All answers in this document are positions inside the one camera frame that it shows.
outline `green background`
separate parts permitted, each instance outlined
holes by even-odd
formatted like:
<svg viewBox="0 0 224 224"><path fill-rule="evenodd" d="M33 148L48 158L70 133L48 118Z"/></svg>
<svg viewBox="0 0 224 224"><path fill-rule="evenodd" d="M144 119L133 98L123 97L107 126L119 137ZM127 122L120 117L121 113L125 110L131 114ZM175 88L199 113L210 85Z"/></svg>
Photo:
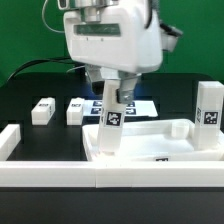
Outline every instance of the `green background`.
<svg viewBox="0 0 224 224"><path fill-rule="evenodd" d="M41 20L44 0L0 1L0 85L21 64L39 58L67 55L64 35L49 31ZM161 0L162 20L184 31L173 53L164 53L161 73L203 73L224 80L224 1ZM46 19L63 29L63 13L50 0ZM56 64L26 71L66 71Z"/></svg>

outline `white container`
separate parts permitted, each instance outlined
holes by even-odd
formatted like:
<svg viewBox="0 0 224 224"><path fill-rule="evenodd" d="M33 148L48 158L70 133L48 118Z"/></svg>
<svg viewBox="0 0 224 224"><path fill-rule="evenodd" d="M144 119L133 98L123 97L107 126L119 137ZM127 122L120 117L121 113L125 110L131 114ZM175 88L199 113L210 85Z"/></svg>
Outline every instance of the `white container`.
<svg viewBox="0 0 224 224"><path fill-rule="evenodd" d="M125 123L121 144L115 155L99 151L98 127L83 127L88 161L220 161L224 154L224 135L221 131L216 145L197 151L193 143L195 126L186 119Z"/></svg>

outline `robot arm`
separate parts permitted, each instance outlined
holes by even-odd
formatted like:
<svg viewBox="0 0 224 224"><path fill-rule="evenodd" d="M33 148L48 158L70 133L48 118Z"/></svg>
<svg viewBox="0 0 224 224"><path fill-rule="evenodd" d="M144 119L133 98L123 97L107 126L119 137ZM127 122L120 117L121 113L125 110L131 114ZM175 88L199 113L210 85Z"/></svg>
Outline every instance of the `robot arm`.
<svg viewBox="0 0 224 224"><path fill-rule="evenodd" d="M115 153L119 149L126 105L133 101L138 76L159 69L163 49L171 50L169 44L173 47L173 40L179 37L176 30L168 32L160 24L155 3L158 1L58 0L59 8L67 10L64 27L71 58L86 64L95 92L102 93L105 81L99 151Z"/></svg>

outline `white block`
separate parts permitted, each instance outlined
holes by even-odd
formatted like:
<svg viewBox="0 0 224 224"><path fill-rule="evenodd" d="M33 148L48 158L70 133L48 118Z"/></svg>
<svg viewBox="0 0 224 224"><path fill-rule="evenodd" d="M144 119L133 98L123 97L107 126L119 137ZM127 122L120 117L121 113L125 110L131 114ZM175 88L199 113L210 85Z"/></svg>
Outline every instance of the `white block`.
<svg viewBox="0 0 224 224"><path fill-rule="evenodd" d="M81 125L83 119L83 107L85 100L72 99L67 109L67 125Z"/></svg>
<svg viewBox="0 0 224 224"><path fill-rule="evenodd" d="M5 161L21 140L20 126L9 124L0 134L0 160Z"/></svg>
<svg viewBox="0 0 224 224"><path fill-rule="evenodd" d="M101 152L115 153L121 143L126 105L117 103L118 80L106 80L97 143Z"/></svg>
<svg viewBox="0 0 224 224"><path fill-rule="evenodd" d="M195 149L217 146L223 96L224 87L220 82L199 82L193 137Z"/></svg>
<svg viewBox="0 0 224 224"><path fill-rule="evenodd" d="M42 98L31 112L33 125L47 125L55 112L55 99Z"/></svg>

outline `black surface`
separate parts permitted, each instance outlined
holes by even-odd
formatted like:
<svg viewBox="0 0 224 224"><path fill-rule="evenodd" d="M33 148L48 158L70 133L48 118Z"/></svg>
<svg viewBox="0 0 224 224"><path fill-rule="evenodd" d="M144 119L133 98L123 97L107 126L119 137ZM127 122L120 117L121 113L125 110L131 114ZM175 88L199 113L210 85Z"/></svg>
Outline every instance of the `black surface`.
<svg viewBox="0 0 224 224"><path fill-rule="evenodd" d="M20 123L22 142L9 160L85 160L81 127L67 127L72 97L99 99L83 76L28 73L0 89L0 128ZM159 117L194 121L199 74L150 74L136 87L135 98L153 100ZM31 125L30 112L42 97L56 98L47 127ZM150 120L141 117L138 120ZM84 118L83 123L97 123ZM0 223L224 223L223 188L0 188Z"/></svg>

